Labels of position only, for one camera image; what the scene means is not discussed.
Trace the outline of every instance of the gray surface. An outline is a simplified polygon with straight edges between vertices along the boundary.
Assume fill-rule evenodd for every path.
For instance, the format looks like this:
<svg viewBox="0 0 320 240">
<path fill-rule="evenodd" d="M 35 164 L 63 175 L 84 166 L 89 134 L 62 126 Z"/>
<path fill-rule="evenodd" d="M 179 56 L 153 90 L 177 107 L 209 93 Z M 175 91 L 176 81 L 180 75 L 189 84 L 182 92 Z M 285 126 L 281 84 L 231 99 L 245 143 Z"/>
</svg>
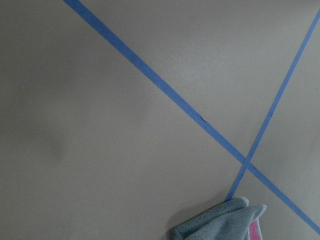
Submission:
<svg viewBox="0 0 320 240">
<path fill-rule="evenodd" d="M 320 25 L 252 163 L 320 225 Z"/>
<path fill-rule="evenodd" d="M 243 155 L 318 0 L 83 1 Z"/>
<path fill-rule="evenodd" d="M 64 3 L 2 7 L 1 239 L 165 239 L 223 201 L 240 164 Z"/>
<path fill-rule="evenodd" d="M 311 227 L 297 217 L 250 172 L 244 175 L 235 196 L 247 196 L 250 205 L 267 205 L 264 214 L 259 219 L 263 240 L 319 239 L 319 235 Z M 313 202 L 312 206 L 313 209 L 316 209 L 317 202 Z"/>
</svg>

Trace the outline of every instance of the towel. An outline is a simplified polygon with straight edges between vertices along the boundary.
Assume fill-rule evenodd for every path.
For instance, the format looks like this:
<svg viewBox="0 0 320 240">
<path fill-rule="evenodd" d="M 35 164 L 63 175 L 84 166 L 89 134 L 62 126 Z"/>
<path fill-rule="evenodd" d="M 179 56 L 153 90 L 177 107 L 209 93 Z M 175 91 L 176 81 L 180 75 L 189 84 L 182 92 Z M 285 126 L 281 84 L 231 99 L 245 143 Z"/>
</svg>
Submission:
<svg viewBox="0 0 320 240">
<path fill-rule="evenodd" d="M 172 240 L 262 240 L 258 218 L 265 210 L 235 198 L 175 227 Z"/>
</svg>

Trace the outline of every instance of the pink edge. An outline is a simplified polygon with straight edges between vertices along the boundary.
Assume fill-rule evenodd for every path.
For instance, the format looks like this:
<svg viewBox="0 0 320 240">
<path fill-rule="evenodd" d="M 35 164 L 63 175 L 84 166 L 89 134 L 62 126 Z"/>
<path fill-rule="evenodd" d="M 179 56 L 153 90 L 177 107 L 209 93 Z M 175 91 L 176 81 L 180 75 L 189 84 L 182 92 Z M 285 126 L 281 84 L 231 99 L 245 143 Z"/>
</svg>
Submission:
<svg viewBox="0 0 320 240">
<path fill-rule="evenodd" d="M 250 240 L 262 240 L 258 219 L 254 220 L 249 227 Z"/>
</svg>

